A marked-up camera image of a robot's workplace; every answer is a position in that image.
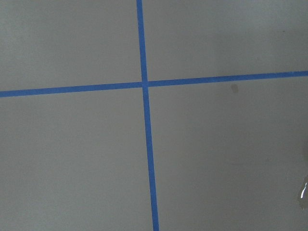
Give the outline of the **brown paper table cover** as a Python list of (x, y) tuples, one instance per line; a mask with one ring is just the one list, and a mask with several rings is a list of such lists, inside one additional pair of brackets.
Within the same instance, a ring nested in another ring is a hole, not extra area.
[(305, 0), (3, 0), (3, 231), (305, 231)]

